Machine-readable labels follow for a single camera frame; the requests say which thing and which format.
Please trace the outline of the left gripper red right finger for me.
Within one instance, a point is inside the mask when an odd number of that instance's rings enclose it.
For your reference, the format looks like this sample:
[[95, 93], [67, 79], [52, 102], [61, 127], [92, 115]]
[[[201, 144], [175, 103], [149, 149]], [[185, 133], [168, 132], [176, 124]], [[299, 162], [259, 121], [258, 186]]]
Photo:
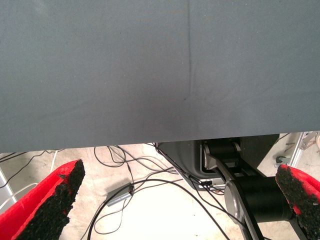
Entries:
[[282, 164], [275, 180], [307, 239], [320, 238], [320, 181], [297, 168]]

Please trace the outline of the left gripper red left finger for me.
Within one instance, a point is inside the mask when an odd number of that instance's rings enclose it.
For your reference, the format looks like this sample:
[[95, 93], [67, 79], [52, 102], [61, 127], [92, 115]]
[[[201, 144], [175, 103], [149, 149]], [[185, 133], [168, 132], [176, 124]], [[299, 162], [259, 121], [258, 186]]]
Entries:
[[81, 159], [51, 172], [35, 188], [0, 215], [2, 240], [57, 240], [70, 222], [77, 192], [85, 176]]

